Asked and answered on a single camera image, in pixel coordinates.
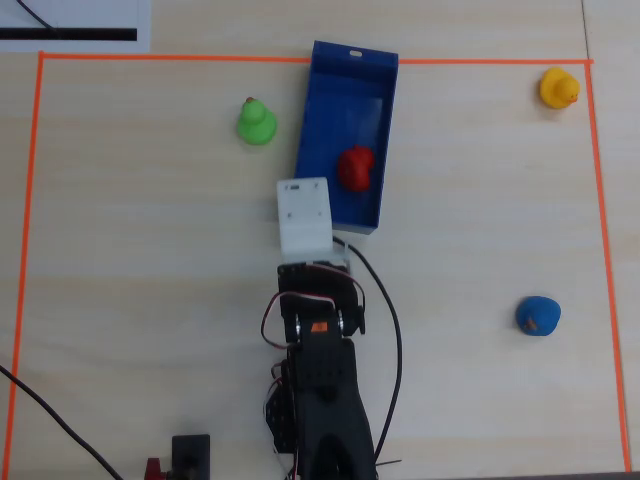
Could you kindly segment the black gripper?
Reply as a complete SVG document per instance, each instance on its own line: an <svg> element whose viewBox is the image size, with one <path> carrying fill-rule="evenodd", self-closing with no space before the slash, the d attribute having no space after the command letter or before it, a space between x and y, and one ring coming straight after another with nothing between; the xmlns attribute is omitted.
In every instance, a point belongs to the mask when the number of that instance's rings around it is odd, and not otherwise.
<svg viewBox="0 0 640 480"><path fill-rule="evenodd" d="M288 343L299 341L302 322L335 317L343 336L366 332L366 295L344 266L328 262L280 265L277 269L280 311Z"/></svg>

